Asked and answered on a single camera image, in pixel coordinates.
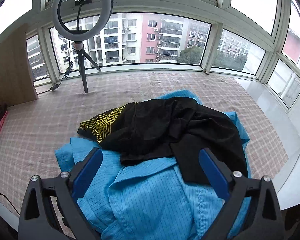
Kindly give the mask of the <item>black garment yellow stripes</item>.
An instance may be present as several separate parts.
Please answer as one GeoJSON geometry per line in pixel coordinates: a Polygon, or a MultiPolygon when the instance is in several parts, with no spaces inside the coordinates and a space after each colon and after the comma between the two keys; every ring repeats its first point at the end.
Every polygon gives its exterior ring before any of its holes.
{"type": "Polygon", "coordinates": [[[118,152],[123,166],[174,157],[186,183],[209,183],[199,164],[204,148],[230,170],[248,174],[236,125],[226,114],[192,98],[131,102],[81,122],[77,133],[118,152]]]}

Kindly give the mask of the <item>blue striped shirt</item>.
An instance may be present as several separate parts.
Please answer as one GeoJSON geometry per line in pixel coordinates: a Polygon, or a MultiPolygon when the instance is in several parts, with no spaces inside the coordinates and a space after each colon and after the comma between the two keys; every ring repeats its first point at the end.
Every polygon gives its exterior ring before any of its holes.
{"type": "Polygon", "coordinates": [[[224,204],[212,187],[185,184],[174,158],[124,167],[117,152],[102,154],[77,201],[102,239],[199,239],[224,204]]]}

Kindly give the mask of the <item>pink plaid bed sheet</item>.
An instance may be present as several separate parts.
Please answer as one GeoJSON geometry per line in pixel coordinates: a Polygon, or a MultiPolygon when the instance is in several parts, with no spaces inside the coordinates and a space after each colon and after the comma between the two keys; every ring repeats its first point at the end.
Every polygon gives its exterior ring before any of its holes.
{"type": "Polygon", "coordinates": [[[0,193],[21,208],[30,178],[70,171],[95,147],[79,125],[131,102],[186,97],[226,114],[239,130],[248,178],[274,177],[288,160],[277,132],[251,96],[232,78],[202,73],[136,72],[91,78],[88,94],[78,80],[36,101],[8,110],[0,133],[0,193]]]}

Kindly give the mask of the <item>light wooden board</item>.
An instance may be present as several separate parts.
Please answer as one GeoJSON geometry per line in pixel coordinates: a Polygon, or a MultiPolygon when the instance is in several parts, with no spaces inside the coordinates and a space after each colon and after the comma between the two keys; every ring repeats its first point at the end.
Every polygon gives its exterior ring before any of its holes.
{"type": "Polygon", "coordinates": [[[27,24],[0,43],[0,105],[8,107],[38,99],[26,45],[27,24]]]}

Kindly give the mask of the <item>black tripod stand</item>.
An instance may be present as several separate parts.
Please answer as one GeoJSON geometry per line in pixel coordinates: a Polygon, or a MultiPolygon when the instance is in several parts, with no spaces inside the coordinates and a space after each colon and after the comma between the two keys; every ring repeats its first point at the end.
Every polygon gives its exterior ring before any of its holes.
{"type": "Polygon", "coordinates": [[[79,73],[82,78],[83,88],[84,92],[88,92],[88,85],[87,85],[87,78],[85,73],[85,65],[84,65],[84,59],[87,59],[93,67],[95,67],[99,72],[101,71],[101,68],[93,61],[93,59],[90,57],[90,55],[85,51],[83,42],[73,42],[74,49],[77,51],[77,58],[78,58],[78,67],[79,67],[79,73]]]}

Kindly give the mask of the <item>black phone clamp gooseneck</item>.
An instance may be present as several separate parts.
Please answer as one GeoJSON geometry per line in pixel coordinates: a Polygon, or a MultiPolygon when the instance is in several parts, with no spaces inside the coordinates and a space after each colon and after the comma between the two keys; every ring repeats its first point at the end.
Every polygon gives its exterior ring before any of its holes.
{"type": "Polygon", "coordinates": [[[86,4],[92,3],[92,0],[75,0],[75,6],[79,7],[76,19],[76,30],[79,31],[79,17],[81,14],[82,7],[86,4]]]}

